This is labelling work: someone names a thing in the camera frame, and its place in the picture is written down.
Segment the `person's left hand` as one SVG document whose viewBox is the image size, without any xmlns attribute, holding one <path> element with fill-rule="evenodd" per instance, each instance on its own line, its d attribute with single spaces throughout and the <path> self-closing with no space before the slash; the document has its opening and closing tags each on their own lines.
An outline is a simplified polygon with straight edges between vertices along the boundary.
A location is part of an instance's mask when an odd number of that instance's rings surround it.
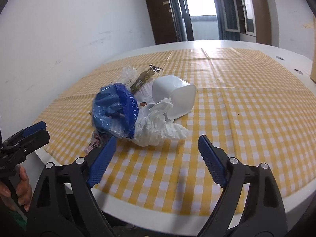
<svg viewBox="0 0 316 237">
<path fill-rule="evenodd" d="M 23 166 L 18 166 L 19 168 L 19 178 L 20 182 L 17 184 L 16 187 L 16 194 L 18 196 L 18 204 L 26 211 L 29 210 L 31 199 L 32 199 L 32 188 L 29 184 L 29 178 L 26 173 L 26 170 Z M 12 211 L 16 211 L 16 208 L 14 207 L 14 204 L 11 202 L 11 192 L 9 188 L 1 182 L 0 186 L 0 192 L 1 192 L 1 199 L 4 203 L 4 205 L 9 208 Z"/>
</svg>

